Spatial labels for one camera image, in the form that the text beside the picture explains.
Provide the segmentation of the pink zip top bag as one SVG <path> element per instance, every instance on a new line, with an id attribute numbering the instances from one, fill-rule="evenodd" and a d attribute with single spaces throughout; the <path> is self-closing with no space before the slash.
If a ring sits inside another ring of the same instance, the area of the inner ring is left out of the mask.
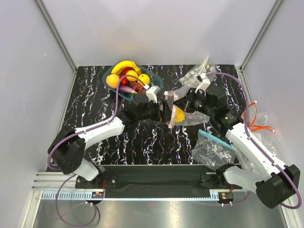
<path id="1" fill-rule="evenodd" d="M 169 108 L 172 111 L 175 109 L 175 105 L 173 104 L 174 101 L 185 98 L 186 94 L 189 92 L 191 87 L 189 86 L 182 86 L 181 88 L 177 90 L 171 90 L 171 91 L 165 91 L 164 92 L 164 99 L 168 102 Z M 209 121 L 209 117 L 205 114 L 202 114 L 198 111 L 195 111 L 193 113 L 187 113 L 185 112 L 185 119 L 180 123 L 174 123 L 173 122 L 173 115 L 171 114 L 171 120 L 169 122 L 166 122 L 168 127 L 171 129 L 174 126 L 193 126 L 202 124 Z"/>

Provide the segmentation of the purple grape bunch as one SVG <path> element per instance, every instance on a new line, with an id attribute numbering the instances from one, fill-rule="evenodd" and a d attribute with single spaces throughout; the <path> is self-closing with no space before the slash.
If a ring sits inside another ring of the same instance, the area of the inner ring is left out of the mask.
<path id="1" fill-rule="evenodd" d="M 130 82 L 129 85 L 133 90 L 135 90 L 138 94 L 143 95 L 146 92 L 146 89 L 143 87 L 141 83 L 138 82 Z"/>

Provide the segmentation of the orange peach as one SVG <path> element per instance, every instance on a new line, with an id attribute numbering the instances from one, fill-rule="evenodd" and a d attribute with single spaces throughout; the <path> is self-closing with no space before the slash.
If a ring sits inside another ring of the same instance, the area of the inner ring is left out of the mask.
<path id="1" fill-rule="evenodd" d="M 109 87 L 116 89 L 120 78 L 116 74 L 111 74 L 106 77 L 106 83 Z"/>

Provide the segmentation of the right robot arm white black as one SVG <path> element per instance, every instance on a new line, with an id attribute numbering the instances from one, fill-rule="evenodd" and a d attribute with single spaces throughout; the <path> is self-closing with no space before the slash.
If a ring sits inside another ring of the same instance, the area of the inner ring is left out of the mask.
<path id="1" fill-rule="evenodd" d="M 278 205 L 289 209 L 300 208 L 300 170 L 295 165 L 287 166 L 275 157 L 252 134 L 245 119 L 224 103 L 225 97 L 225 93 L 214 89 L 200 93 L 190 88 L 173 102 L 186 113 L 200 112 L 207 115 L 213 127 L 233 143 L 257 170 L 254 173 L 232 163 L 225 164 L 216 169 L 216 184 L 220 188 L 227 188 L 231 184 L 243 187 L 255 193 L 270 209 Z"/>

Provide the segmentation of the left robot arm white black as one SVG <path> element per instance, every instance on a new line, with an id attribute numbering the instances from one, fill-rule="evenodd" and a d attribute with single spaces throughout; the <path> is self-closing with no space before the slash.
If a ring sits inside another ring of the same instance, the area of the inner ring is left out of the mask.
<path id="1" fill-rule="evenodd" d="M 121 135 L 141 120 L 165 122 L 171 111 L 168 103 L 153 101 L 132 101 L 128 106 L 115 113 L 113 117 L 100 123 L 74 129 L 61 129 L 48 150 L 48 167 L 63 174 L 75 174 L 86 180 L 92 188 L 98 188 L 103 181 L 101 171 L 84 158 L 86 150 L 92 145 L 110 137 Z"/>

